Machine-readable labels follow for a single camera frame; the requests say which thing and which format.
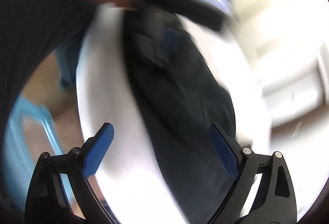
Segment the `metal pivot screw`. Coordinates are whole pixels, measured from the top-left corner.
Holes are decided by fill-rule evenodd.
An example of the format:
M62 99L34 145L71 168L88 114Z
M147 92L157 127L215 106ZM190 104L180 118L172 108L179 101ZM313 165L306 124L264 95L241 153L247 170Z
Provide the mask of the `metal pivot screw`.
M278 157L278 158L282 158L282 153L280 153L280 152L275 152L275 156Z
M73 154L78 154L80 151L81 151L81 149L79 147L75 147L70 152Z
M40 154L40 158L47 158L49 156L48 152L44 152L42 154Z
M249 148L243 148L242 150L245 154L251 154L251 150Z

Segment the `black clothing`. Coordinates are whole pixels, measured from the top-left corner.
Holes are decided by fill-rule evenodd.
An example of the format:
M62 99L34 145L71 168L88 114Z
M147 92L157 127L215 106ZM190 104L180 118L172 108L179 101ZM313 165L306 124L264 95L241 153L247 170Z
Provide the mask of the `black clothing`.
M39 63L83 30L95 6L86 0L0 0L0 156L6 122L21 89ZM19 223L0 164L0 223Z
M176 27L170 21L170 30L179 33L172 50L173 40L164 45L155 38L155 29L145 30L144 17L143 12L130 11L123 21L130 85L165 181L189 222L207 223L234 181L208 136L209 126L217 122L235 137L231 97L217 84L177 18L173 20L178 22ZM155 26L158 20L148 19L148 24ZM166 36L165 25L160 24Z

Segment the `white surface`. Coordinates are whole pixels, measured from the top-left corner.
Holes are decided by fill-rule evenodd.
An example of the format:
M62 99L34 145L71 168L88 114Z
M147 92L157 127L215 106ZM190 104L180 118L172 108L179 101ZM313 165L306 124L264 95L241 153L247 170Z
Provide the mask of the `white surface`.
M318 70L264 97L272 118L278 126L314 110L323 103L323 86Z
M259 23L254 22L253 26L249 27L251 33L245 33L248 46L252 47L244 46L243 48L250 51L246 55L250 56L250 63L256 71L257 77L261 79L260 84L263 89L266 89L265 92L270 93L280 85L287 87L287 96L282 96L282 102L276 100L272 103L272 109L281 110L281 116L286 117L288 121L292 118L287 115L287 112L293 108L287 106L287 110L285 110L283 107L287 105L289 89L294 87L288 85L301 74L306 75L313 71L315 64L317 65L319 47L329 45L329 2L328 0L271 0L271 2L276 8L282 7L284 15L271 9L272 12L267 12L269 15L267 21L265 19ZM259 45L268 46L267 52L263 50L267 53L263 55L263 60L257 59L257 53L261 47L253 44L253 41L260 40L262 43ZM328 100L327 52L325 51L324 55L321 52L324 59L319 60L319 68ZM298 91L301 96L296 108L298 110L306 109L304 113L314 108L316 100L321 95L320 90L316 91L319 82L317 79L313 79L309 86L302 84ZM308 115L312 119L309 119L307 124L304 122L299 124L299 132L299 127L296 126L296 129L290 134L274 138L271 145L271 152L282 152L287 162L296 193L298 219L312 206L329 176L326 154L328 116L328 110L321 119Z
M188 223L159 170L152 144L131 92L124 64L122 9L99 7L83 43L77 69L77 96L83 139L104 122L114 140L96 179L123 224Z
M315 81L309 82L314 85L307 99L299 99L299 104L296 100L296 111L290 107L289 113L283 109L287 98L280 88L292 88L290 84L317 68L319 48L327 36L323 27L328 30L329 25L328 0L236 0L234 9L232 32L262 88L273 124L288 122L319 105L315 101L323 89ZM275 103L268 102L273 96Z
M123 224L187 223L158 168L147 130L133 98L120 44L121 9L99 7L83 43L77 96L84 140L104 122L115 138L96 173L100 189ZM230 37L184 20L214 74L229 89L236 112L237 139L268 154L270 121L243 54Z

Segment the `chair backrest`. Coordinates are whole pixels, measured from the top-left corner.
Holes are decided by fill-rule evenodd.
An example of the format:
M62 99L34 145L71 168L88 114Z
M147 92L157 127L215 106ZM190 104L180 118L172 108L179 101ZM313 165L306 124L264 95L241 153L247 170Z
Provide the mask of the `chair backrest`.
M43 105L36 105L19 96L6 127L3 172L7 190L14 203L22 210L25 210L27 191L36 165L24 137L24 117L32 118L36 123L43 126L55 155L64 154L49 110ZM73 192L67 175L62 175L62 179L67 197L72 201Z

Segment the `blue gripper pad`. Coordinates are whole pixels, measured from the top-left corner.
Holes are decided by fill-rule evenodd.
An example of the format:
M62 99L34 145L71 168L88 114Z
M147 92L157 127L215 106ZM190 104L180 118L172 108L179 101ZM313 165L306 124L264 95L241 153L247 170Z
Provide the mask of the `blue gripper pad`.
M210 141L215 149L220 161L222 162L226 173L237 179L239 176L237 157L225 141L221 133L212 124L209 129Z
M97 140L93 143L91 149L85 156L85 164L83 167L83 175L87 179L91 175L95 175L99 165L101 164L108 148L114 138L113 125L105 123L97 134Z

